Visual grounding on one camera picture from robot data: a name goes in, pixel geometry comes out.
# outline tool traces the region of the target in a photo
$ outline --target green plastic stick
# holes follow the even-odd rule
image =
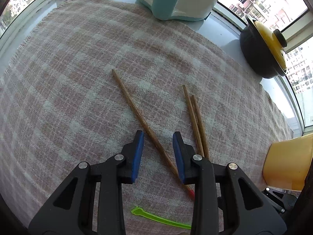
[[[135,207],[131,212],[134,215],[136,215],[136,216],[142,216],[142,217],[148,218],[150,220],[153,220],[153,221],[156,221],[156,222],[159,222],[159,223],[164,223],[164,224],[168,224],[168,225],[171,225],[171,226],[184,228],[184,229],[189,229],[189,230],[191,229],[191,225],[174,222],[174,221],[171,221],[171,220],[167,220],[167,219],[165,219],[163,217],[158,217],[156,215],[153,215],[151,213],[148,213],[148,212],[144,211],[142,208],[140,208],[138,206]]]

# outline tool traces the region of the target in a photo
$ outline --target plaid cloth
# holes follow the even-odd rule
[[[2,79],[0,192],[24,225],[79,162],[105,161],[142,129],[112,68],[173,159],[173,132],[195,147],[186,84],[198,99],[212,162],[235,162],[265,186],[270,144],[293,133],[252,70],[139,5],[69,0],[34,29]],[[191,223],[193,203],[148,136],[138,179],[123,185],[123,204],[127,234],[183,231],[132,215],[135,206]]]

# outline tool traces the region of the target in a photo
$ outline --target blue gripper pad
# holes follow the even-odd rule
[[[184,165],[182,152],[178,143],[177,133],[179,133],[179,136],[181,137],[180,132],[175,132],[173,134],[173,149],[174,149],[176,166],[177,166],[179,178],[182,181],[182,183],[185,183],[185,165]]]
[[[133,158],[133,163],[131,167],[131,181],[132,183],[135,182],[136,178],[138,177],[139,166],[141,161],[142,149],[143,149],[143,142],[144,142],[144,133],[143,131],[137,131],[133,144],[135,144],[135,154]]]

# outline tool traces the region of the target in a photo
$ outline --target black pot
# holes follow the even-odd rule
[[[285,76],[286,72],[280,67],[265,40],[257,30],[254,22],[246,15],[248,25],[242,30],[239,37],[240,47],[247,62],[256,74],[270,79],[275,76]],[[287,42],[281,32],[276,29],[274,34],[282,47],[287,46]]]

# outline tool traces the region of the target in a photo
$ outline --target chopstick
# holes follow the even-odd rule
[[[200,136],[201,136],[201,142],[202,142],[204,157],[210,159],[208,141],[207,141],[207,137],[205,135],[205,127],[204,127],[204,124],[202,122],[200,109],[199,109],[195,95],[191,96],[191,102],[192,102],[193,107],[195,109],[195,113],[196,113],[196,117],[197,117],[197,121],[198,121],[198,128],[199,128],[199,132],[200,132]]]
[[[200,137],[200,133],[199,133],[198,125],[197,125],[197,120],[196,120],[195,114],[193,112],[192,104],[191,104],[191,101],[189,98],[188,88],[185,85],[183,85],[183,89],[184,89],[184,93],[185,93],[185,97],[186,97],[186,101],[187,101],[187,106],[188,106],[188,110],[189,110],[189,114],[190,114],[191,124],[193,127],[193,133],[195,134],[195,138],[196,138],[196,143],[197,143],[197,147],[198,147],[198,154],[201,156],[204,156],[201,137]]]
[[[175,177],[179,180],[179,182],[181,183],[180,179],[179,179],[179,175],[178,175],[178,170],[175,166],[175,164],[173,163],[172,159],[169,157],[169,155],[166,153],[164,147],[161,145],[160,141],[158,140],[155,132],[149,127],[149,125],[147,124],[147,122],[145,121],[145,119],[143,118],[142,114],[140,113],[139,109],[137,108],[137,106],[134,104],[134,101],[132,99],[132,97],[130,96],[130,94],[128,93],[126,87],[124,86],[123,82],[121,81],[120,77],[117,75],[116,71],[114,69],[112,69],[112,73],[113,73],[113,77],[116,80],[120,90],[122,91],[127,103],[129,104],[130,108],[132,109],[132,111],[134,112],[134,114],[136,115],[136,117],[138,118],[141,126],[143,127],[143,129],[146,131],[146,133],[149,135],[149,137],[151,138],[152,142],[154,143],[156,149],[159,151],[160,155],[163,157],[163,159],[165,160],[165,163],[167,164],[167,166],[170,168],[170,170],[172,171],[172,173],[175,175]],[[182,184],[183,188],[188,192],[189,196],[194,200],[194,191],[187,185]]]

